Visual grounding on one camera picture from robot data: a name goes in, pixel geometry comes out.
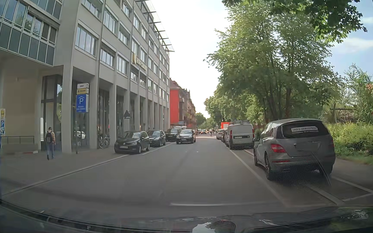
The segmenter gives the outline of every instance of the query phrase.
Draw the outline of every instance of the man with backpack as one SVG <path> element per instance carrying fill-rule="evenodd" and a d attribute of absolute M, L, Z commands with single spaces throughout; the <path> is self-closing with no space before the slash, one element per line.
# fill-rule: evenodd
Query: man with backpack
<path fill-rule="evenodd" d="M 51 159 L 54 159 L 54 145 L 55 135 L 53 129 L 49 127 L 49 130 L 46 133 L 47 160 L 50 160 L 49 154 L 51 154 Z"/>

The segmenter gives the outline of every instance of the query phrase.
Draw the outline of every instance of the bush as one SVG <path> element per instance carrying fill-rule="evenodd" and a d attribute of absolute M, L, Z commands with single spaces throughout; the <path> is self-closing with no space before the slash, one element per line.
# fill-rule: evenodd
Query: bush
<path fill-rule="evenodd" d="M 364 122 L 327 125 L 337 147 L 373 155 L 373 125 Z"/>

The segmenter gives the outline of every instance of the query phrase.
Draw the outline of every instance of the car hood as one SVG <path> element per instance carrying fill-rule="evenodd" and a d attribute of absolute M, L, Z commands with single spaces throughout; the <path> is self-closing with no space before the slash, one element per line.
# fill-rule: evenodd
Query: car hood
<path fill-rule="evenodd" d="M 140 139 L 120 138 L 116 140 L 117 143 L 134 143 L 138 141 L 140 141 Z"/>
<path fill-rule="evenodd" d="M 64 229 L 64 227 L 68 227 L 68 230 L 75 229 L 77 232 L 80 229 L 87 230 L 90 226 L 93 232 L 115 232 L 119 229 L 122 233 L 163 232 L 163 230 L 177 233 L 293 233 L 320 230 L 322 233 L 327 233 L 373 226 L 373 207 L 364 206 L 329 206 L 301 212 L 271 212 L 252 215 L 114 219 L 110 224 L 93 223 L 90 219 L 86 221 L 66 219 L 44 211 L 24 209 L 4 201 L 0 205 L 1 212 L 4 218 L 0 218 L 0 226 L 11 229 L 15 227 L 18 232 L 20 229 L 52 232 L 54 229 Z"/>

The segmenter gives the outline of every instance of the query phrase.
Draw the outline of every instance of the windshield sticker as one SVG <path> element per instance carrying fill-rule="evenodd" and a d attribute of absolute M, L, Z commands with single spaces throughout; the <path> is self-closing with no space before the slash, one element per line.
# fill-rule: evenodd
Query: windshield sticker
<path fill-rule="evenodd" d="M 291 128 L 291 132 L 293 134 L 318 132 L 318 128 L 316 126 L 297 127 L 297 128 Z"/>

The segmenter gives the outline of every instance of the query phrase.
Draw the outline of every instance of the sky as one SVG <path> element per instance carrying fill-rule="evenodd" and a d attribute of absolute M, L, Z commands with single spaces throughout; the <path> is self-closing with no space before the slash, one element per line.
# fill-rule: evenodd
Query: sky
<path fill-rule="evenodd" d="M 221 0 L 153 0 L 159 18 L 175 52 L 169 54 L 169 77 L 191 92 L 196 112 L 209 117 L 204 101 L 213 95 L 220 73 L 206 61 L 217 50 L 220 40 L 215 29 L 225 31 L 230 25 Z M 327 60 L 339 75 L 355 63 L 373 75 L 373 4 L 371 0 L 355 3 L 363 14 L 361 22 L 368 32 L 355 31 L 341 44 L 331 48 Z"/>

